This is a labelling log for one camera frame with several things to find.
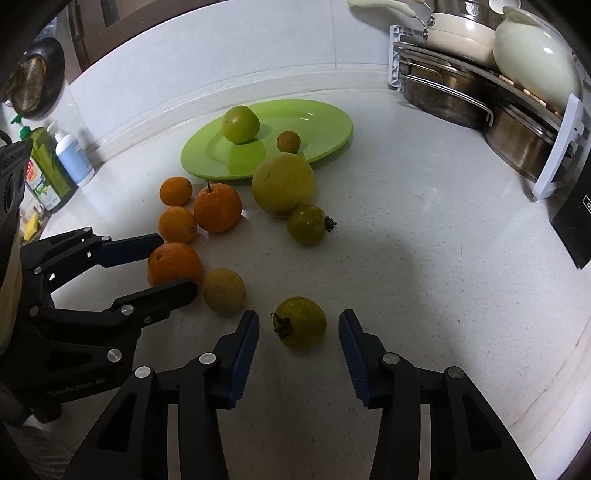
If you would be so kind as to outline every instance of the white ceramic pitcher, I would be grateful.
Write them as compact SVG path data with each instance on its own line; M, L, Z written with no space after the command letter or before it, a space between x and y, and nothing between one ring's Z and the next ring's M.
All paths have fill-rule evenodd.
M535 15L513 7L503 13L492 47L499 69L564 113L570 94L581 98L583 90L571 48Z

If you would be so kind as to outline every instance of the white backsplash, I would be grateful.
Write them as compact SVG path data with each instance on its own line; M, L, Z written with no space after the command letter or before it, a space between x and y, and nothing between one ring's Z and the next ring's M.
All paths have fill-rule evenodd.
M229 0L133 38L76 79L72 95L102 145L146 112L236 77L298 66L387 65L389 26L417 28L414 22L345 0Z
M9 134L14 141L18 140L18 133L21 129L19 125L10 124L11 120L16 115L17 113L12 108L6 104L1 105L0 129ZM57 121L62 130L74 135L80 142L82 148L88 149L94 145L95 140L86 128L84 119L72 97L70 86L67 82L64 82L64 86L56 105L45 118L37 121L28 120L26 118L22 119L23 125L28 125L31 129L36 127L47 127L53 121Z

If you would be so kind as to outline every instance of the orange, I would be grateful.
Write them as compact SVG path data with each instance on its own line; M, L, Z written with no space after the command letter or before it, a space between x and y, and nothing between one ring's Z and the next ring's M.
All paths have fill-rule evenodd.
M207 187L195 199L193 214L204 230L211 233L225 232L240 220L242 201L230 185L207 182Z
M167 242L189 244L197 235L197 222L183 207L170 207L160 215L158 232Z
M185 177L166 179L160 187L160 200L169 207L180 207L193 195L193 185Z
M148 259L148 282L152 287L179 278L188 278L199 284L202 277L201 259L187 244L172 242L160 245Z

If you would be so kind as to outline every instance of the small round fruit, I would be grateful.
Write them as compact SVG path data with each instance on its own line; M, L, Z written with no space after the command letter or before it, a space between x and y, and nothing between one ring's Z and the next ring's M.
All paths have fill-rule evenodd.
M277 137L277 148L280 152L297 153L300 149L300 145L300 136L291 130L283 132Z
M238 192L225 183L207 182L193 206L195 220L210 233L221 233L237 224L242 215L242 201Z
M183 207L170 207L160 215L158 232L167 242L189 244L197 236L197 222Z
M335 228L335 221L315 205L296 207L287 219L287 232L304 247L318 245Z
M169 207L180 207L193 195L193 185L185 177L166 179L160 187L160 200Z
M203 266L197 252L187 244L172 242L160 245L148 259L148 281L152 287L188 278L201 283Z
M221 133L226 140L241 144L256 137L261 123L255 113L247 106L230 108L222 118Z
M252 195L267 213L286 218L297 206L314 200L314 170L292 153L268 157L252 176Z
M202 292L209 308L227 316L242 310L246 287L236 272L218 268L205 275Z
M275 333L288 348L308 349L326 334L326 315L312 300L292 297L272 314Z

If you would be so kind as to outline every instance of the green plate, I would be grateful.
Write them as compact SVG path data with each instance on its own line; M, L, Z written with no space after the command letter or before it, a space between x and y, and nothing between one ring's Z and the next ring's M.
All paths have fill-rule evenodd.
M249 179L262 160L279 153L275 142L285 130L300 136L299 154L308 163L338 150L353 132L349 115L328 103L272 100L250 108L261 121L261 130L254 140L234 145L220 133L222 117L216 118L195 133L183 148L183 168L207 180Z

